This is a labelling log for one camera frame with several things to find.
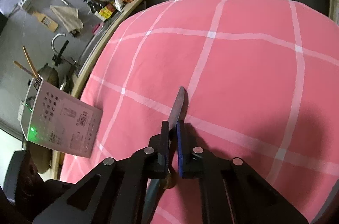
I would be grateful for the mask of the white perforated utensil holder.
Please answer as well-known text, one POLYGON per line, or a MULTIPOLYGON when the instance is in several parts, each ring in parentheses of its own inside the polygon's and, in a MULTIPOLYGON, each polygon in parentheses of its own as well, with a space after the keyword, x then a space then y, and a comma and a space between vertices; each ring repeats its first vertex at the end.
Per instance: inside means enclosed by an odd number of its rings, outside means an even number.
POLYGON ((101 123, 102 111, 72 97, 41 76, 33 77, 18 120, 26 141, 89 158, 101 123))

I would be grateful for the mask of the purple chopstick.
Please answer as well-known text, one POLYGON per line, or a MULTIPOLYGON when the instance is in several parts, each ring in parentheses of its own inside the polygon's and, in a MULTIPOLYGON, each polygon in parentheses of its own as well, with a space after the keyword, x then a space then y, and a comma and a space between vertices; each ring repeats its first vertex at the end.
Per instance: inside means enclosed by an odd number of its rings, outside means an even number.
POLYGON ((27 74, 29 74, 31 77, 36 77, 31 71, 29 71, 27 68, 25 68, 23 65, 21 65, 19 62, 17 61, 13 61, 13 64, 15 64, 18 68, 20 68, 21 70, 23 70, 24 72, 26 72, 27 74))

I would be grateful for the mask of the wooden chopstick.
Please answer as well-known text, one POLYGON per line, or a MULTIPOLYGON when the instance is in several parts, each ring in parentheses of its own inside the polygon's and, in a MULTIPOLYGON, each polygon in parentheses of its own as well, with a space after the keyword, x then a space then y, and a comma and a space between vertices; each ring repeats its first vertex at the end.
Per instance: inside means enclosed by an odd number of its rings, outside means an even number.
POLYGON ((38 72, 37 72, 37 70, 36 70, 36 68, 35 68, 35 66, 34 66, 34 64, 33 64, 32 60, 31 60, 31 58, 30 58, 30 56, 29 56, 29 53, 28 53, 26 47, 23 46, 22 49, 23 49, 23 51, 24 51, 25 58, 27 59, 27 62, 28 62, 28 64, 29 64, 30 68, 31 68, 31 71, 32 71, 34 77, 35 77, 35 78, 38 78, 38 77, 39 77, 39 74, 38 74, 38 72))

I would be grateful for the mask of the steel wok pot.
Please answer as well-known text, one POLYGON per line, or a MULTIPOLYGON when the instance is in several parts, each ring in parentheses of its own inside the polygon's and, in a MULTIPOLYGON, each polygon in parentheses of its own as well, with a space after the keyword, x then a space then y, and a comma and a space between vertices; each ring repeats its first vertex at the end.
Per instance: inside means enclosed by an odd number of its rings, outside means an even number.
POLYGON ((59 88, 59 76, 55 68, 45 64, 41 69, 38 70, 38 74, 48 83, 59 88))

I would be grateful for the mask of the pink checked tablecloth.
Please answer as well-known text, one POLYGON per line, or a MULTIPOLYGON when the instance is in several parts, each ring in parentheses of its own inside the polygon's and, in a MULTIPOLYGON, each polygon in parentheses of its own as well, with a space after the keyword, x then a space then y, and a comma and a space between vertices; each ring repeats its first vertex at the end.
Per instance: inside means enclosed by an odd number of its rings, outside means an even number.
POLYGON ((180 87, 200 146, 244 159, 317 219, 338 184, 338 25, 290 0, 170 0, 133 15, 82 93, 103 111, 93 153, 66 155, 61 180, 145 147, 180 87))

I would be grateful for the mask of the steel sink faucet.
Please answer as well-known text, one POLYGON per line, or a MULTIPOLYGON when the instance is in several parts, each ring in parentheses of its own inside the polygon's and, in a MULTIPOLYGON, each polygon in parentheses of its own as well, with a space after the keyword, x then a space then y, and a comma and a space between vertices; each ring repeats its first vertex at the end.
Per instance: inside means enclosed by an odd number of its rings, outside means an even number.
POLYGON ((56 67, 59 65, 69 62, 67 57, 64 55, 64 52, 69 44, 69 41, 65 38, 66 33, 56 34, 51 41, 51 48, 53 52, 52 61, 56 67))

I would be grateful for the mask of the beige hanging dish cloth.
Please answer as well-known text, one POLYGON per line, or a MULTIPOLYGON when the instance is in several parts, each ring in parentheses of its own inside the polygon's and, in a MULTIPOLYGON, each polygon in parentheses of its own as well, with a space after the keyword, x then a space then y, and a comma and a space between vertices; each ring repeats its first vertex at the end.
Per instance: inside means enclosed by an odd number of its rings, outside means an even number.
POLYGON ((77 8, 53 5, 50 5, 49 8, 63 23, 63 26, 66 28, 67 32, 72 32, 75 30, 79 31, 83 28, 83 23, 79 19, 79 10, 77 8))

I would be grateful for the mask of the dark sauce bottle yellow label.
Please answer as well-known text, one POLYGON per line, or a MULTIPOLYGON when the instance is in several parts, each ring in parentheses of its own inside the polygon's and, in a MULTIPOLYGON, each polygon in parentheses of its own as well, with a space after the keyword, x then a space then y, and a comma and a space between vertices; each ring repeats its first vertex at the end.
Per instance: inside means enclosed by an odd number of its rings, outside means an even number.
POLYGON ((108 1, 85 0, 91 12, 101 21, 108 21, 116 12, 115 7, 108 1))

